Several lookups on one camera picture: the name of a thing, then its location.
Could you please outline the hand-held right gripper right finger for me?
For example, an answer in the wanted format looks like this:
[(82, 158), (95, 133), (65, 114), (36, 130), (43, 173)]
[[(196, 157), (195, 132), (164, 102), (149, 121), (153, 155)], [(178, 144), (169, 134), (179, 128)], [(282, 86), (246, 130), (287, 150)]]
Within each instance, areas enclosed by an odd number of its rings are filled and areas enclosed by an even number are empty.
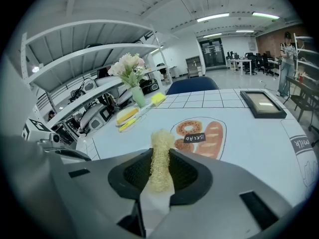
[(237, 165), (194, 153), (170, 151), (176, 186), (170, 211), (153, 239), (252, 239), (273, 235), (291, 205)]

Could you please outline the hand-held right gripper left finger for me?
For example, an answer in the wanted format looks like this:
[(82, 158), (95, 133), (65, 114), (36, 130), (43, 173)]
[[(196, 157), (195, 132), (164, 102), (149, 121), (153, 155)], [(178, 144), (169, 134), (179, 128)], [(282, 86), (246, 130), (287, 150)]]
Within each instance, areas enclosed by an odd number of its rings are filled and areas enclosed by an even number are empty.
[(52, 184), (48, 223), (63, 239), (144, 239), (140, 194), (151, 150), (64, 164), (47, 152)]

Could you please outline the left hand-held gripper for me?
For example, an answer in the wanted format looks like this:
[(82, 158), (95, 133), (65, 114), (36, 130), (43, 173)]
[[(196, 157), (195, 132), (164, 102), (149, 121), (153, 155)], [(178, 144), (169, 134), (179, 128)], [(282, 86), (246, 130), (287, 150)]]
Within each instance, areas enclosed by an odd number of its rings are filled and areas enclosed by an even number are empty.
[(61, 140), (59, 134), (48, 129), (42, 122), (27, 119), (24, 124), (22, 138), (26, 141), (34, 142), (44, 150), (58, 149), (55, 152), (62, 156), (91, 161), (91, 158), (78, 150), (61, 148)]

